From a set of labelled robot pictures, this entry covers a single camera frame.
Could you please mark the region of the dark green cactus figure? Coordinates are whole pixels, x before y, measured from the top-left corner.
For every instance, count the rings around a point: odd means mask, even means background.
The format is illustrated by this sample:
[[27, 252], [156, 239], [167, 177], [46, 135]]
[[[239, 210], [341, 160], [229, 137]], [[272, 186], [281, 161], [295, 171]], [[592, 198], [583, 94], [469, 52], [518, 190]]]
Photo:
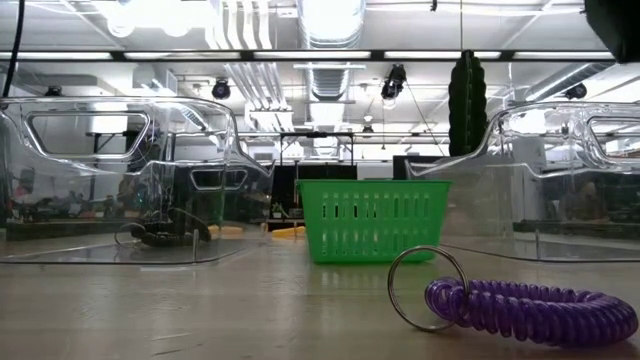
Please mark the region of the dark green cactus figure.
[[472, 50], [461, 52], [448, 86], [449, 155], [474, 152], [488, 126], [485, 70]]

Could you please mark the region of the black spring keychain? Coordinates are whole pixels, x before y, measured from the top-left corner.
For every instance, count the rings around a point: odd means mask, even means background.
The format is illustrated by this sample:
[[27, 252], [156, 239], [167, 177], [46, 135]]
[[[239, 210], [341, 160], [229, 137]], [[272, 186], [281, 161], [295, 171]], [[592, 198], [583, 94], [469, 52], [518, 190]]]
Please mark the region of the black spring keychain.
[[126, 247], [118, 237], [123, 230], [128, 230], [129, 235], [141, 244], [154, 248], [191, 246], [195, 240], [207, 243], [213, 239], [208, 225], [185, 210], [168, 208], [167, 220], [156, 219], [157, 214], [159, 211], [121, 225], [114, 232], [115, 243], [119, 247]]

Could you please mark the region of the yellow spring keychain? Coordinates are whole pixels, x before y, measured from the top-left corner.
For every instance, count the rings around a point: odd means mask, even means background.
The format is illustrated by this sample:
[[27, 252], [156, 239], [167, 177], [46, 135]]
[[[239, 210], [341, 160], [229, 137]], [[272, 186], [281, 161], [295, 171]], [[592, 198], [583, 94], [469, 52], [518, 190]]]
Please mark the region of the yellow spring keychain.
[[[209, 232], [212, 235], [241, 235], [244, 233], [244, 229], [241, 227], [235, 226], [222, 226], [219, 227], [217, 225], [211, 225], [208, 227]], [[286, 237], [296, 237], [296, 236], [304, 236], [306, 234], [306, 228], [304, 226], [285, 228], [285, 229], [276, 229], [271, 232], [273, 237], [278, 238], [286, 238]]]

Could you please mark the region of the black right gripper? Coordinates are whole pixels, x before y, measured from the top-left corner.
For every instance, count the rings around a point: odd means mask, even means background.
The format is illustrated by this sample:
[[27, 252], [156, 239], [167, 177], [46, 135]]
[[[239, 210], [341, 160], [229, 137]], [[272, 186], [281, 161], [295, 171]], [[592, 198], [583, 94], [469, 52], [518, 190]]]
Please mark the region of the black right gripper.
[[640, 63], [640, 0], [584, 0], [586, 20], [618, 63]]

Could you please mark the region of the black computer monitor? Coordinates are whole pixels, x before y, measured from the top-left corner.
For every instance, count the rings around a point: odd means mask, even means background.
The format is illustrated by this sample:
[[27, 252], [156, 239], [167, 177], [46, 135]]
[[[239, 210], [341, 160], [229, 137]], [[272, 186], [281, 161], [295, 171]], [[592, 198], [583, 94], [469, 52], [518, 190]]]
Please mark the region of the black computer monitor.
[[433, 164], [441, 160], [442, 156], [422, 156], [422, 155], [394, 155], [393, 156], [393, 179], [407, 180], [407, 162], [419, 164]]
[[357, 178], [357, 167], [341, 164], [277, 165], [274, 172], [271, 208], [281, 206], [288, 211], [295, 205], [296, 181], [307, 179], [347, 179]]

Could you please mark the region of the silver ventilation duct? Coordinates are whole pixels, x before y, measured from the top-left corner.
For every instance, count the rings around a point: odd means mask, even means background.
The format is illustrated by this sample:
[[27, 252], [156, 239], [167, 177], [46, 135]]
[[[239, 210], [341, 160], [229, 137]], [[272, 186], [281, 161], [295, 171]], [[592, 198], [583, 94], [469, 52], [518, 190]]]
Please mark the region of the silver ventilation duct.
[[[366, 0], [296, 0], [299, 37], [304, 49], [353, 50], [359, 46]], [[306, 71], [311, 94], [339, 101], [347, 92], [350, 64], [312, 63]]]

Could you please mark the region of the clear plastic bin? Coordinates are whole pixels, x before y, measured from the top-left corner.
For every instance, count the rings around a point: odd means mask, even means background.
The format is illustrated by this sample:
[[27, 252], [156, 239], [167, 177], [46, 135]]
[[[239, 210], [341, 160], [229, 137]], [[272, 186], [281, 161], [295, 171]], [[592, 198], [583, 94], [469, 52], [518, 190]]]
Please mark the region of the clear plastic bin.
[[[0, 264], [186, 264], [240, 251], [266, 225], [274, 167], [232, 111], [181, 97], [0, 99]], [[154, 248], [123, 224], [170, 207], [244, 229]]]
[[[407, 162], [451, 183], [441, 242], [552, 262], [640, 262], [640, 103], [550, 102], [498, 112], [472, 153]], [[563, 200], [594, 182], [606, 221], [568, 221]]]

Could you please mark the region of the person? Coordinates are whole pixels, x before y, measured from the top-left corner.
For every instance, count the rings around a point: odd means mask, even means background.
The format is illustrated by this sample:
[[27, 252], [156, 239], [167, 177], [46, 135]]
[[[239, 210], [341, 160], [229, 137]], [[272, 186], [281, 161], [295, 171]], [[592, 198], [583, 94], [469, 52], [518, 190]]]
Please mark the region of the person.
[[563, 217], [568, 221], [595, 222], [609, 219], [604, 200], [594, 182], [582, 184], [563, 200]]

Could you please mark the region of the black overhead frame bar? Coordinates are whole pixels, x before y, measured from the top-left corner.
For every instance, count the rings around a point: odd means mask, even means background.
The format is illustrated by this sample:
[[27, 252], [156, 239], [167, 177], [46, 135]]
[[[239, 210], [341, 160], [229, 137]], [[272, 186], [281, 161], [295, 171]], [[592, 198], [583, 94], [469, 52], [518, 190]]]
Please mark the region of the black overhead frame bar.
[[[612, 62], [605, 51], [476, 51], [489, 62]], [[21, 51], [23, 62], [445, 62], [461, 56], [446, 50], [176, 50]]]

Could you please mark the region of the purple spring keychain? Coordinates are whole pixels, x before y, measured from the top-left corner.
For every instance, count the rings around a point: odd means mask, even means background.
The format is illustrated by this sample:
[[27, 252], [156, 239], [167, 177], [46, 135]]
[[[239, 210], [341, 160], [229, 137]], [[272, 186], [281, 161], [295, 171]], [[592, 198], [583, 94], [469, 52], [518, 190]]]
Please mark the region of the purple spring keychain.
[[[457, 276], [430, 281], [423, 291], [426, 306], [443, 325], [423, 326], [413, 321], [395, 294], [395, 276], [407, 257], [430, 252], [446, 259]], [[409, 325], [423, 332], [453, 326], [531, 341], [554, 347], [609, 346], [640, 330], [640, 316], [624, 300], [600, 292], [535, 284], [475, 280], [458, 260], [435, 246], [421, 245], [400, 253], [387, 275], [387, 294], [393, 309]]]

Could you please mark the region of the green plastic slotted basket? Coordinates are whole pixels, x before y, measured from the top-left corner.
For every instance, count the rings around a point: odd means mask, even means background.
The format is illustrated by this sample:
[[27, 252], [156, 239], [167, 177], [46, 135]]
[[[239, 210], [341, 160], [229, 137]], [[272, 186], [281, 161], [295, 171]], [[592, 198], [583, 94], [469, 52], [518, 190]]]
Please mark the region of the green plastic slotted basket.
[[306, 236], [316, 264], [391, 263], [437, 246], [451, 183], [444, 180], [301, 180]]

